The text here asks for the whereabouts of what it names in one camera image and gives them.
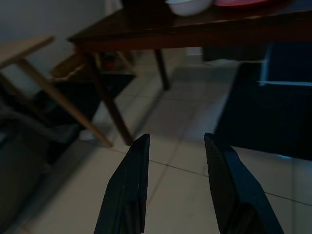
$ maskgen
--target red plate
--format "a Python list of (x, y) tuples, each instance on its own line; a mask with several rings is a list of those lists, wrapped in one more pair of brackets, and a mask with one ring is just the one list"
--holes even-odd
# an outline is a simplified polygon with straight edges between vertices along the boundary
[(217, 6), (228, 6), (228, 7), (249, 7), (258, 4), (265, 3), (272, 0), (216, 0)]

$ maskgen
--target wooden table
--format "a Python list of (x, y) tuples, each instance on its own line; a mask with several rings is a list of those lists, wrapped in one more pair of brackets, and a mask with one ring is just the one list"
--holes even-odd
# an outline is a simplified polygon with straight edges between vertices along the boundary
[[(106, 142), (110, 147), (112, 143), (106, 136), (97, 129), (63, 94), (61, 94), (45, 77), (43, 77), (24, 57), (48, 45), (53, 41), (53, 37), (39, 37), (27, 40), (0, 43), (0, 70), (15, 63), (20, 69), (36, 81), (44, 91), (65, 109), (73, 118), (93, 132), (99, 139)], [(30, 99), (20, 92), (8, 78), (0, 72), (0, 82), (10, 89), (14, 95), (21, 98), (28, 108), (34, 112), (43, 122), (50, 124), (50, 121), (41, 111), (30, 101)]]
[(136, 1), (69, 38), (84, 55), (98, 93), (127, 144), (133, 142), (91, 54), (154, 49), (163, 87), (170, 88), (161, 48), (312, 41), (312, 0), (273, 0), (255, 8), (212, 6), (179, 17), (156, 0)]

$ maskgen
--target floor tile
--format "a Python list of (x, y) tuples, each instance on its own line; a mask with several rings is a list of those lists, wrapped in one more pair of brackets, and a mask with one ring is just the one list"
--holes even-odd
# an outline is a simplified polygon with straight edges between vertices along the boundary
[(200, 100), (224, 104), (230, 94), (239, 66), (210, 68), (209, 82)]
[(182, 140), (168, 164), (183, 170), (208, 176), (204, 141)]
[(146, 234), (218, 234), (208, 178), (167, 167), (147, 206)]
[(156, 76), (156, 72), (138, 71), (138, 77), (134, 78), (131, 83), (120, 93), (120, 95), (135, 96)]
[(26, 229), (17, 224), (12, 224), (3, 234), (30, 234)]
[(165, 171), (166, 166), (149, 162), (149, 171), (148, 171), (148, 189), (147, 189), (147, 203), (151, 197), (153, 197)]
[(169, 164), (184, 170), (208, 175), (205, 132), (213, 133), (222, 112), (222, 105), (201, 103)]
[(199, 100), (209, 85), (210, 72), (206, 67), (177, 67), (171, 75), (171, 89), (162, 98)]
[(141, 118), (141, 127), (136, 131), (136, 136), (150, 133), (150, 159), (166, 164), (186, 130), (196, 103), (166, 99), (156, 101)]
[(312, 205), (312, 162), (293, 159), (293, 199)]
[(312, 230), (312, 206), (294, 203), (294, 233), (310, 234)]
[(187, 141), (203, 142), (205, 133), (213, 133), (222, 114), (224, 105), (215, 103), (200, 103), (184, 134)]
[(284, 233), (293, 234), (293, 202), (270, 194), (266, 196)]
[(26, 228), (32, 234), (93, 233), (106, 185), (123, 157), (96, 148)]
[[(141, 136), (139, 134), (139, 130), (141, 126), (147, 121), (147, 118), (150, 115), (150, 112), (153, 110), (155, 103), (158, 102), (156, 99), (148, 98), (148, 97), (128, 97), (131, 98), (131, 101), (127, 102), (125, 108), (123, 108), (120, 112), (124, 119), (124, 122), (132, 134), (134, 139)], [(125, 144), (122, 139), (121, 134), (117, 130), (116, 126), (113, 124), (112, 119), (109, 118), (107, 126), (110, 127), (109, 130), (104, 129), (104, 132), (107, 133), (107, 137), (113, 142), (114, 146), (112, 149), (128, 152), (129, 146)], [(105, 144), (97, 140), (95, 142), (98, 146), (105, 147)]]
[(293, 199), (291, 158), (238, 147), (234, 149), (265, 192)]

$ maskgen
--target gray fabric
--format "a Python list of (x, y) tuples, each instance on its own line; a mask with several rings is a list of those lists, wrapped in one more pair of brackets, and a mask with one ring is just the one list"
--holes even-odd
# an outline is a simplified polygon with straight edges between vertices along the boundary
[(0, 233), (38, 182), (44, 167), (48, 141), (17, 121), (0, 126)]

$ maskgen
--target chair leg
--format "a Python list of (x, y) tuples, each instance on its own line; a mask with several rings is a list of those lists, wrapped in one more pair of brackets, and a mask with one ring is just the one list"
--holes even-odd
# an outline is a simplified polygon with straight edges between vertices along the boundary
[(71, 114), (73, 118), (93, 132), (99, 139), (106, 142), (110, 147), (113, 146), (112, 142), (109, 141), (98, 128), (96, 128), (63, 94), (51, 85), (29, 62), (22, 59), (17, 64), (25, 73), (33, 78), (44, 91), (51, 96), (51, 98)]

